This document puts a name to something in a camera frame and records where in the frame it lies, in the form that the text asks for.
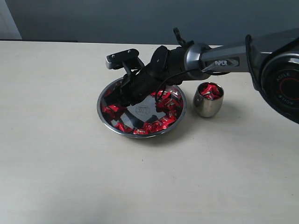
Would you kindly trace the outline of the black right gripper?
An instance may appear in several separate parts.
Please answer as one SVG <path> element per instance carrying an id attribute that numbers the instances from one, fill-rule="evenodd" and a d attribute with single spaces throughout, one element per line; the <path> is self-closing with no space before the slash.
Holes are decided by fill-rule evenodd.
<path id="1" fill-rule="evenodd" d="M 162 71 L 157 71 L 151 64 L 143 67 L 139 72 L 124 75 L 121 84 L 111 93 L 103 97 L 103 105 L 130 106 L 142 102 L 149 94 L 156 91 L 166 79 Z"/>

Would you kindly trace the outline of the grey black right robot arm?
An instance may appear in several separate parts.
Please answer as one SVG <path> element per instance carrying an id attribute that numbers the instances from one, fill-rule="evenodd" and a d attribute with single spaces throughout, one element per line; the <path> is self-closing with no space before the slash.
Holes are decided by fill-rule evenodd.
<path id="1" fill-rule="evenodd" d="M 104 105 L 135 105 L 166 85 L 247 72 L 265 102 L 285 118 L 299 120 L 299 31 L 291 29 L 211 48 L 186 42 L 177 28 L 179 46 L 159 46 L 144 65 L 136 49 L 106 57 L 110 70 L 125 69 L 121 84 L 102 99 Z"/>

